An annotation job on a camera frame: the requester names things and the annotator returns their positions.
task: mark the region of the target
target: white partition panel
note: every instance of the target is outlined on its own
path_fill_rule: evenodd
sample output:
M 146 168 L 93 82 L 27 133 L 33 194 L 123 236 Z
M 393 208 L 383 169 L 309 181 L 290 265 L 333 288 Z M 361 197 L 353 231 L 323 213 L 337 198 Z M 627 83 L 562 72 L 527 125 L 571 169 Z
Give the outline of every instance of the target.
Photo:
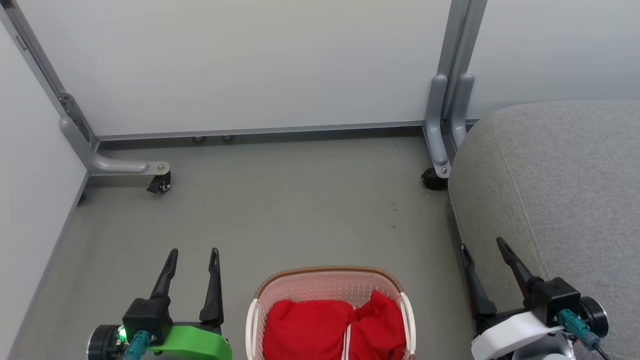
M 451 1 L 18 3 L 66 90 L 105 139 L 417 124 Z
M 523 102 L 640 97 L 637 0 L 489 0 L 467 118 Z
M 2 9 L 0 20 L 8 21 Z M 0 24 L 0 359 L 8 357 L 86 175 L 14 36 Z

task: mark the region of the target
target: teal cable connector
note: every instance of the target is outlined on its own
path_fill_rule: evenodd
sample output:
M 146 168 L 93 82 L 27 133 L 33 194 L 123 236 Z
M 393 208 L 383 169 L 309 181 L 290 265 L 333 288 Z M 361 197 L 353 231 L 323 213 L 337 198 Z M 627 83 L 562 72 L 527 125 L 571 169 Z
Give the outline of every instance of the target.
M 131 340 L 131 344 L 124 352 L 124 360 L 140 360 L 142 355 L 147 352 L 150 344 L 151 335 L 148 331 L 140 330 L 136 332 Z
M 576 335 L 587 350 L 593 351 L 600 346 L 600 338 L 592 333 L 589 325 L 580 320 L 573 311 L 569 309 L 560 311 L 560 313 L 558 313 L 558 323 L 562 325 L 567 332 Z

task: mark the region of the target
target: round black motor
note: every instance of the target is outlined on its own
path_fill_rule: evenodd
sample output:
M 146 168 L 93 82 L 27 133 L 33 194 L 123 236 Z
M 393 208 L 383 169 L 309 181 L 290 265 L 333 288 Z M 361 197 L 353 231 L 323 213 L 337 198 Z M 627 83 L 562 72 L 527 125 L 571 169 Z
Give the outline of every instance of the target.
M 578 314 L 591 328 L 591 332 L 604 338 L 609 333 L 609 321 L 607 312 L 593 298 L 585 296 L 580 298 L 580 313 Z
M 100 325 L 93 331 L 86 347 L 87 360 L 112 360 L 118 357 L 116 343 L 119 325 Z

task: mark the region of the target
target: brown basket rim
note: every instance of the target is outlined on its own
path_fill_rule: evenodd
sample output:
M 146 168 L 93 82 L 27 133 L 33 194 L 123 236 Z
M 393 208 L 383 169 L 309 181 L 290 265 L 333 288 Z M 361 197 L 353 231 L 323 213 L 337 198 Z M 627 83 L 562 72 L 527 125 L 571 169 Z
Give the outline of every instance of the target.
M 255 292 L 254 298 L 260 299 L 260 295 L 262 295 L 262 292 L 264 291 L 264 289 L 266 289 L 266 287 L 269 284 L 276 281 L 277 279 L 291 276 L 291 275 L 311 274 L 314 272 L 369 272 L 369 273 L 380 275 L 386 278 L 387 280 L 389 280 L 396 287 L 396 289 L 398 290 L 398 293 L 404 292 L 402 285 L 400 285 L 400 282 L 398 282 L 398 280 L 395 277 L 393 277 L 393 275 L 379 268 L 373 268 L 369 266 L 345 266 L 345 265 L 311 266 L 307 268 L 297 268 L 292 270 L 281 271 L 271 275 L 265 281 L 263 281 L 262 284 L 260 284 L 260 287 L 258 287 L 258 290 Z

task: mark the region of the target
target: gray floor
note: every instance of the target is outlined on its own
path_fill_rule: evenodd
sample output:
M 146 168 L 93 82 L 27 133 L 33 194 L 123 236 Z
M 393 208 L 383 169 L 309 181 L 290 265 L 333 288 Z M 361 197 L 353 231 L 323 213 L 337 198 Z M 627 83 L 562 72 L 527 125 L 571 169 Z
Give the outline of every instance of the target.
M 400 280 L 417 321 L 418 358 L 471 359 L 471 321 L 445 219 L 448 196 L 419 181 L 429 163 L 419 134 L 156 145 L 105 152 L 169 161 L 172 189 L 164 195 L 139 186 L 87 189 L 16 359 L 84 359 L 92 330 L 120 323 L 134 297 L 149 295 L 174 247 L 176 321 L 198 318 L 209 252 L 219 248 L 223 332 L 234 359 L 246 358 L 246 311 L 266 277 L 338 264 L 377 266 Z

